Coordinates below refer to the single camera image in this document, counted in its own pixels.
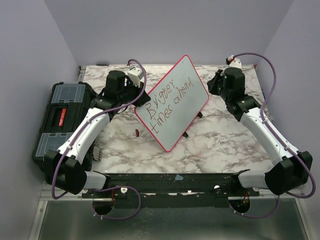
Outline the pink framed whiteboard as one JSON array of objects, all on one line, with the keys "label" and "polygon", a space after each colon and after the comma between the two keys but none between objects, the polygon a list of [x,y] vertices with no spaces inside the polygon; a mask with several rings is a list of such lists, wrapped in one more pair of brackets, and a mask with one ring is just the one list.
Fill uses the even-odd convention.
[{"label": "pink framed whiteboard", "polygon": [[184,55],[148,92],[150,101],[135,115],[170,152],[209,100],[209,94],[190,57]]}]

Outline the red marker cap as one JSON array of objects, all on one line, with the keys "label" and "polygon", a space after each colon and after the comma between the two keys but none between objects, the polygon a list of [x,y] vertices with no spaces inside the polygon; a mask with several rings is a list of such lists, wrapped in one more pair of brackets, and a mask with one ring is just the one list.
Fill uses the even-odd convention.
[{"label": "red marker cap", "polygon": [[136,136],[137,136],[137,137],[139,137],[139,136],[140,136],[140,132],[139,132],[139,130],[138,130],[138,129],[135,129],[135,134],[136,134]]}]

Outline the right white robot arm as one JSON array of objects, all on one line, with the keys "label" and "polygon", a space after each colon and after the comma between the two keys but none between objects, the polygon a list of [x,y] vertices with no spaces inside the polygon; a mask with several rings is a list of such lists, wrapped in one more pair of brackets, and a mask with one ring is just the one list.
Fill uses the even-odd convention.
[{"label": "right white robot arm", "polygon": [[245,75],[241,69],[218,69],[207,82],[208,91],[220,96],[226,109],[258,140],[272,161],[268,170],[242,170],[234,175],[230,191],[241,196],[248,188],[270,190],[282,195],[307,183],[313,158],[308,151],[301,152],[274,128],[257,100],[245,93]]}]

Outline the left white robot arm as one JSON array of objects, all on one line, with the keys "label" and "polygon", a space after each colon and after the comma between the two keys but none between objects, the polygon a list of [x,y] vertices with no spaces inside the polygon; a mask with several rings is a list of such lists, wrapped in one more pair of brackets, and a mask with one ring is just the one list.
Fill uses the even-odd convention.
[{"label": "left white robot arm", "polygon": [[108,73],[103,93],[91,101],[74,133],[57,150],[48,150],[44,155],[47,184],[74,195],[82,190],[93,190],[101,198],[110,194],[109,176],[86,170],[83,161],[99,133],[121,108],[140,107],[150,101],[145,92],[146,83],[146,71],[137,66],[127,73],[120,70]]}]

